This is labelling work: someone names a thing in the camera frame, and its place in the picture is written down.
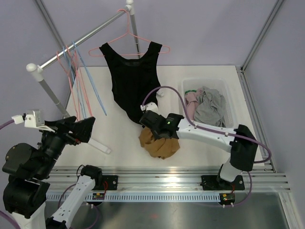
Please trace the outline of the brown tank top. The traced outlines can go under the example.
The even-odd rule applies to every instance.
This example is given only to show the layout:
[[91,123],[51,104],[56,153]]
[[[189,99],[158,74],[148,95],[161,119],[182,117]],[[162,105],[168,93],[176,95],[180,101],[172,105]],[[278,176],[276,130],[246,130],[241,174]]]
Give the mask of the brown tank top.
[[150,129],[145,127],[139,136],[140,145],[151,157],[166,159],[173,156],[179,149],[180,144],[175,138],[155,139]]

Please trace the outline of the mauve pink tank top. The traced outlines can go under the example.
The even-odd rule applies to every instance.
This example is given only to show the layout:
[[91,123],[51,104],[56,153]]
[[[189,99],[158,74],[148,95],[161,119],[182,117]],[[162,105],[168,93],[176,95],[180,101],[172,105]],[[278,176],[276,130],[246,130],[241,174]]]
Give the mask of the mauve pink tank top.
[[197,97],[202,94],[202,89],[197,89],[197,92],[190,92],[185,95],[185,101],[186,101],[186,111],[187,115],[191,120],[194,120],[194,114],[195,110],[199,105],[199,102],[197,100]]

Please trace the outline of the green tank top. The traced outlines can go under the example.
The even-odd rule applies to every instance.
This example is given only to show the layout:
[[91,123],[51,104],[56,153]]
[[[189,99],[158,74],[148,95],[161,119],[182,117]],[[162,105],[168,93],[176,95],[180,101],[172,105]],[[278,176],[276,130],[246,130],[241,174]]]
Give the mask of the green tank top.
[[186,95],[186,94],[188,94],[190,92],[194,92],[195,93],[195,92],[197,92],[197,90],[187,90],[187,91],[184,92],[184,94]]

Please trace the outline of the grey tank top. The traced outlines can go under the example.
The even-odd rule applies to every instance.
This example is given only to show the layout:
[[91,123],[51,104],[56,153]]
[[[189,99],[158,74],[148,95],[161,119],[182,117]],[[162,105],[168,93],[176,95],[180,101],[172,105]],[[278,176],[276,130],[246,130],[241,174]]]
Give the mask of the grey tank top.
[[194,120],[217,127],[226,127],[224,115],[226,112],[225,97],[216,89],[203,86],[202,94],[197,97],[199,102],[195,110]]

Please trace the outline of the black tank top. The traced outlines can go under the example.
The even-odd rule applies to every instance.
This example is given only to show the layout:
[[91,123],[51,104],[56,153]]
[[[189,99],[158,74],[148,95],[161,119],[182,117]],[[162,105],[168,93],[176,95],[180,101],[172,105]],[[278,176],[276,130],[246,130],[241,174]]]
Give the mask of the black tank top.
[[151,90],[161,86],[156,69],[161,48],[161,44],[150,42],[140,59],[125,59],[107,43],[99,48],[111,73],[114,101],[137,124],[142,117],[143,100]]

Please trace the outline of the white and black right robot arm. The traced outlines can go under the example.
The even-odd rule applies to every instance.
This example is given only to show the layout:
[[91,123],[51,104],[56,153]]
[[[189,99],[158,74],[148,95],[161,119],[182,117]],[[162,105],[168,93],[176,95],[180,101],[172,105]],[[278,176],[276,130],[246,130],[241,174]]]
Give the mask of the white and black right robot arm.
[[180,114],[163,117],[151,110],[145,111],[140,124],[149,128],[155,139],[189,139],[203,142],[230,154],[216,177],[218,187],[229,188],[242,172],[251,172],[258,143],[250,129],[242,124],[237,128],[196,125]]

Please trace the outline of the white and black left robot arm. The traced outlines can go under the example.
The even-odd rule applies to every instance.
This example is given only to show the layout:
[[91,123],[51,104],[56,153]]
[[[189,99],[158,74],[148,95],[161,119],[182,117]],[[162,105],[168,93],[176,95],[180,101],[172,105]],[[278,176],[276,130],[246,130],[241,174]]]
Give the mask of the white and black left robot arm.
[[69,229],[86,195],[102,186],[102,170],[84,166],[67,199],[50,218],[45,218],[50,187],[46,179],[66,145],[89,142],[94,122],[95,117],[77,121],[75,116],[46,121],[38,128],[42,133],[39,148],[20,143],[7,152],[2,171],[9,175],[9,182],[3,192],[3,203],[16,220],[17,229]]

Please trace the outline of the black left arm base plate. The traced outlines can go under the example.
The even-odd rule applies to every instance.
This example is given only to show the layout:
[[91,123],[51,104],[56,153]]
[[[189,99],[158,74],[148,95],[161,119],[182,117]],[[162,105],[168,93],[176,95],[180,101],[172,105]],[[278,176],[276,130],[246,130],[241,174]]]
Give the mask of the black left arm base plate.
[[115,191],[118,186],[118,178],[117,175],[103,175],[102,178],[97,181],[93,190]]

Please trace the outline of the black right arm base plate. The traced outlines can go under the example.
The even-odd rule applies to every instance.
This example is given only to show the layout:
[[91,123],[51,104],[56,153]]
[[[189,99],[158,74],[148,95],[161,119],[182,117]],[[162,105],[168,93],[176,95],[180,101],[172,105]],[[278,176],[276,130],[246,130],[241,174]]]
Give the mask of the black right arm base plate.
[[238,175],[233,182],[225,181],[218,175],[202,175],[201,186],[204,191],[245,190],[244,180],[241,175]]

